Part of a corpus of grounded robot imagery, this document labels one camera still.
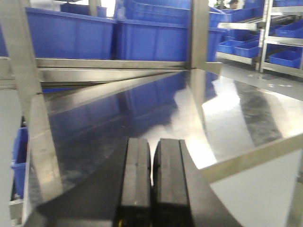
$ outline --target shiny metal surface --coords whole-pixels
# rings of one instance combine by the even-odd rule
[[[41,92],[24,6],[29,0],[0,0],[1,28],[8,49],[24,117],[29,121],[33,95]]]
[[[40,68],[185,69],[184,61],[123,61],[37,58]]]
[[[58,194],[47,185],[60,182],[63,192],[72,188],[122,138],[147,139],[151,156],[160,138],[185,140],[208,182],[303,147],[303,102],[224,77],[212,87],[211,78],[213,74],[205,77],[204,71],[192,70],[45,95],[50,129],[40,118],[46,128],[36,133],[51,130],[54,150],[45,147],[51,137],[38,144],[31,134],[30,140],[37,140],[30,141],[24,217]],[[32,117],[37,112],[34,107]],[[46,165],[48,156],[57,162]],[[48,175],[37,171],[49,165],[54,170],[48,169]]]

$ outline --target metal support bar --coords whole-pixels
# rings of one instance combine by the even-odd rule
[[[273,7],[273,0],[266,0],[264,4],[265,4],[264,5],[265,8],[264,8],[263,20],[266,22],[266,26],[265,26],[265,30],[261,32],[260,43],[259,43],[259,48],[260,50],[262,50],[262,53],[259,54],[261,56],[261,64],[259,66],[260,72],[263,72],[264,62],[266,58],[267,43],[265,42],[265,40],[269,35],[270,21],[271,21],[270,12]]]
[[[208,0],[193,0],[191,10],[191,41],[189,69],[201,69],[219,74],[221,64],[206,62],[208,47]]]
[[[0,0],[0,21],[24,116],[29,121],[31,98],[41,87],[24,3],[28,1]]]
[[[300,134],[276,140],[245,155],[206,167],[201,169],[201,173],[209,183],[213,183],[302,148],[303,134]]]

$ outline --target blue bin on shelf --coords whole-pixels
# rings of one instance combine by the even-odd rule
[[[244,9],[264,8],[264,0],[245,0]]]
[[[27,142],[27,128],[20,128],[18,130],[17,137],[14,141],[13,159],[11,162],[11,168],[15,172],[14,179],[16,191],[20,198],[23,198],[24,194],[25,168],[27,160]]]
[[[44,89],[42,89],[42,92],[44,94],[46,94],[46,93],[53,93],[53,92],[58,92],[58,91],[68,91],[68,90],[73,90],[73,88],[70,88],[70,87],[44,88]]]
[[[186,61],[188,29],[180,24],[123,20],[118,24],[117,58]]]
[[[116,20],[26,8],[36,57],[110,59]]]
[[[151,3],[152,1],[147,0],[127,0],[126,17],[134,20],[189,25],[190,9],[155,5]]]
[[[216,61],[216,52],[225,29],[210,27],[208,29],[207,61]]]
[[[276,29],[280,37],[303,38],[303,20]]]
[[[234,47],[235,49],[235,55],[246,57],[246,58],[254,58],[258,56],[259,53],[259,47],[258,47],[259,41],[250,41],[247,43],[244,43],[240,46]]]
[[[264,7],[252,8],[253,17],[262,17],[264,12]]]
[[[281,51],[269,57],[269,62],[292,68],[300,68],[302,53],[293,51]]]
[[[87,16],[90,15],[89,6],[86,5],[65,3],[60,5],[60,10],[61,12],[66,12],[66,13],[76,13],[76,14],[87,15]],[[106,17],[106,13],[107,13],[106,7],[100,7],[100,6],[97,7],[98,17]]]
[[[224,22],[239,22],[253,18],[253,9],[224,9]]]
[[[238,30],[238,29],[229,29],[225,33],[226,36],[232,36],[236,38],[245,38],[250,36],[250,31],[248,30]]]
[[[7,57],[8,56],[8,51],[6,49],[2,29],[0,27],[0,56]]]
[[[240,46],[244,42],[242,41],[235,41],[235,40],[228,40],[223,43],[220,43],[218,46],[218,52],[223,52],[223,53],[230,53],[233,54],[235,53],[235,46]]]
[[[225,13],[209,12],[209,27],[217,27],[220,22],[225,20]]]

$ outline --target stainless steel shelf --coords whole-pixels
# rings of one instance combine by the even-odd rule
[[[230,29],[240,29],[240,30],[249,30],[249,31],[258,31],[264,26],[262,18],[253,18],[246,21],[240,21],[237,23],[219,23],[219,28],[230,28]]]
[[[78,60],[36,59],[39,68],[89,68],[89,69],[184,69],[184,61],[124,61],[124,60]]]
[[[303,13],[303,6],[273,7],[271,13]]]
[[[263,69],[275,71],[275,72],[281,72],[281,73],[303,78],[303,70],[295,69],[283,65],[276,65],[276,64],[265,62]]]
[[[303,47],[303,39],[297,39],[297,38],[269,36],[265,39],[265,42],[268,44]]]
[[[232,60],[232,61],[238,61],[249,65],[252,65],[256,62],[255,61],[256,58],[245,58],[238,55],[222,53],[222,52],[217,52],[217,57]]]

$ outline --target metal pole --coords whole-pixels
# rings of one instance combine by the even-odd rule
[[[188,69],[220,73],[221,63],[206,62],[208,51],[208,0],[192,0]]]
[[[29,121],[32,96],[41,93],[24,6],[28,0],[0,0],[0,21],[24,116]]]
[[[260,63],[260,72],[263,72],[264,62],[266,59],[266,50],[267,50],[267,38],[269,35],[270,29],[270,21],[271,21],[271,9],[273,7],[273,0],[266,0],[264,4],[264,15],[263,15],[263,22],[265,22],[265,30],[261,30],[260,36],[260,50],[262,50],[261,54],[261,63]]]

